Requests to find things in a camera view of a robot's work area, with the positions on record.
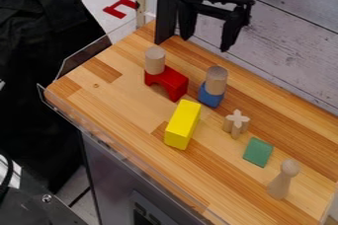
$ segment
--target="black cloth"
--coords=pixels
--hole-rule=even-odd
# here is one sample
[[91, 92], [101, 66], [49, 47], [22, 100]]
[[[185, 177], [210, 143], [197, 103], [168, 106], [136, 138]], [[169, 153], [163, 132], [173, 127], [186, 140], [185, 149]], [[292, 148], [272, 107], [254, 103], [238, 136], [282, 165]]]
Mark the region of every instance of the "black cloth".
[[41, 102], [37, 83], [104, 34], [81, 0], [0, 0], [0, 148], [48, 180], [73, 170], [79, 136]]

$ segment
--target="wooden pawn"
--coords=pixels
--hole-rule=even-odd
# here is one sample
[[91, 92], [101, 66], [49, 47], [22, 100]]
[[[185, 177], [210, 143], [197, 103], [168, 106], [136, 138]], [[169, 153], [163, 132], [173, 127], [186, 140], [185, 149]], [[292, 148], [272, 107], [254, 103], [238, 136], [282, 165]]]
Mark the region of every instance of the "wooden pawn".
[[285, 198], [290, 189], [291, 180], [300, 171], [297, 161], [285, 160], [281, 165], [281, 172], [268, 184], [268, 194], [275, 199]]

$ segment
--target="yellow rectangular block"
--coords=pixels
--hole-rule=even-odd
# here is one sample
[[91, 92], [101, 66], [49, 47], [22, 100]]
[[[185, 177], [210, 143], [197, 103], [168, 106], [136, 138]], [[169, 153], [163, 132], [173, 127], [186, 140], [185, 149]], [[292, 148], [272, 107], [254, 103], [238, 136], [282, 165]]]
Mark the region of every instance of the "yellow rectangular block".
[[201, 115], [201, 104], [181, 100], [165, 129], [164, 143], [185, 150]]

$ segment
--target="green block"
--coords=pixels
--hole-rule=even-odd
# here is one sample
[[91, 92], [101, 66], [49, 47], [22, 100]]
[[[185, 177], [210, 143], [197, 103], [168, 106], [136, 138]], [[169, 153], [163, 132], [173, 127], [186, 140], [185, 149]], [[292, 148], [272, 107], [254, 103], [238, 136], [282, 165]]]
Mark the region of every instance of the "green block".
[[243, 155], [243, 159], [264, 168], [274, 150], [274, 146], [252, 137]]

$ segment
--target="cross-shaped block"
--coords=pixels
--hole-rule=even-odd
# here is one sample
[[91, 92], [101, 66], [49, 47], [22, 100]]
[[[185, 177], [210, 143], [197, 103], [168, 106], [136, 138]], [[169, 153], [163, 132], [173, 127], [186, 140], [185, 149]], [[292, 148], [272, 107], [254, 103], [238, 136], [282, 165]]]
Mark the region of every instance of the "cross-shaped block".
[[231, 133], [233, 139], [237, 139], [241, 133], [248, 130], [250, 118], [243, 116], [240, 110], [235, 110], [233, 114], [225, 117], [223, 130]]

